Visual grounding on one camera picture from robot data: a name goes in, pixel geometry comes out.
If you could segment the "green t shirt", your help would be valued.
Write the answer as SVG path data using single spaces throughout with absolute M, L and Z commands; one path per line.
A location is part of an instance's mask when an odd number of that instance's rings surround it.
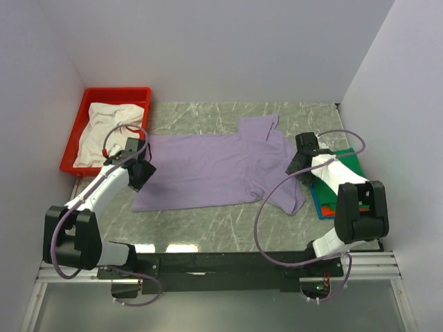
M 356 155 L 340 158 L 340 161 L 354 173 L 358 174 L 359 176 L 365 177 L 365 174 L 361 169 L 359 159 Z M 330 207 L 336 211 L 337 195 L 327 185 L 327 183 L 319 178 L 315 178 L 312 186 L 316 190 L 320 204 L 330 205 Z

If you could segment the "lavender t shirt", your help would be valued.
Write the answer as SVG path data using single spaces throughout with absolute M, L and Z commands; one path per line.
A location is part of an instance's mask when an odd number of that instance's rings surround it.
M 241 118 L 237 132 L 150 136 L 156 171 L 136 194 L 134 212 L 254 203 L 268 198 L 286 214 L 305 203 L 286 168 L 296 153 L 279 117 Z

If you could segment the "orange t shirt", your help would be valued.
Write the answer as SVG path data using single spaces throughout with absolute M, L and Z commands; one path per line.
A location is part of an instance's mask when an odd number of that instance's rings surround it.
M 336 211 L 333 210 L 329 205 L 322 205 L 320 207 L 320 211 L 323 217 L 333 217 L 336 215 Z

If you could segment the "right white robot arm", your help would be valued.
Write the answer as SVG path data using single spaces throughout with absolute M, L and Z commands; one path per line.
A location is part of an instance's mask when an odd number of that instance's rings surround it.
M 315 180 L 322 181 L 336 195 L 333 228 L 311 241 L 305 250 L 304 268 L 319 276 L 328 267 L 328 259 L 340 257 L 363 242 L 385 237 L 389 232 L 386 189 L 380 181 L 370 181 L 343 163 L 344 158 L 355 157 L 365 149 L 358 134 L 346 130 L 360 140 L 361 148 L 337 154 L 320 147 L 313 132 L 296 135 L 296 154 L 286 173 L 311 187 Z

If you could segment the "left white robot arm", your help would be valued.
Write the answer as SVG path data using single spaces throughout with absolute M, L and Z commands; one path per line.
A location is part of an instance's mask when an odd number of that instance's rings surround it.
M 138 192 L 156 168 L 145 153 L 150 144 L 137 138 L 127 139 L 125 148 L 106 159 L 100 173 L 74 199 L 63 206 L 51 206 L 45 215 L 43 260 L 57 266 L 93 270 L 114 266 L 124 278 L 138 270 L 135 246 L 102 239 L 98 220 L 121 189 Z

